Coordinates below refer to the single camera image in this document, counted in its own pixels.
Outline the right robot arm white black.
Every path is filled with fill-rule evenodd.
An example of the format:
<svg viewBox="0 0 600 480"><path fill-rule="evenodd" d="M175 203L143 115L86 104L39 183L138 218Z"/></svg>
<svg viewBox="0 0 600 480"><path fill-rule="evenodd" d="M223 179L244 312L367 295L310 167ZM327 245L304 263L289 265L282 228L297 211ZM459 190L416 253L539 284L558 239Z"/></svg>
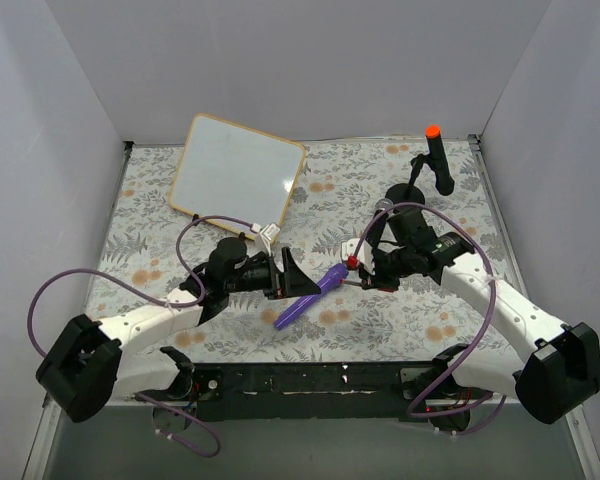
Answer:
<svg viewBox="0 0 600 480"><path fill-rule="evenodd" d="M344 242L341 260L362 289L394 292L401 279L428 277L483 315L469 344L438 354L412 380L409 415L437 391L466 388L518 400L536 420L552 424L600 391L600 343L586 323L571 326L497 278L480 246L458 225L438 235L417 203L378 209L359 238Z"/></svg>

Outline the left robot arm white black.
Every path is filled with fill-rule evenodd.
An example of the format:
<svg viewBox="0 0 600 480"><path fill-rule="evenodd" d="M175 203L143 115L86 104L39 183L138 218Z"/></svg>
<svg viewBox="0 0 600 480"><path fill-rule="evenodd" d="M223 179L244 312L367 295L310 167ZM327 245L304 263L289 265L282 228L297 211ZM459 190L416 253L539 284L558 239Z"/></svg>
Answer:
<svg viewBox="0 0 600 480"><path fill-rule="evenodd" d="M269 300L319 293L289 248L281 254L277 264L265 252L248 255L241 239L219 241L208 260L165 298L114 317L71 319L44 354L36 380L75 423L93 417L112 398L139 393L167 401L190 398L197 387L194 365L184 353L163 347L150 367L140 365L135 354L213 319L233 293L260 291Z"/></svg>

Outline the yellow framed whiteboard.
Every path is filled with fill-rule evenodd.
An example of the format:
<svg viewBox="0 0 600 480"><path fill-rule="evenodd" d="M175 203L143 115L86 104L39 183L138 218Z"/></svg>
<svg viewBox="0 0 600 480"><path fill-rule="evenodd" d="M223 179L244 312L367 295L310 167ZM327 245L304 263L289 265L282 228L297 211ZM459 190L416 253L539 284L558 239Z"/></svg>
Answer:
<svg viewBox="0 0 600 480"><path fill-rule="evenodd" d="M194 117L169 193L169 205L208 216L225 230L282 224L304 165L299 143L207 114Z"/></svg>

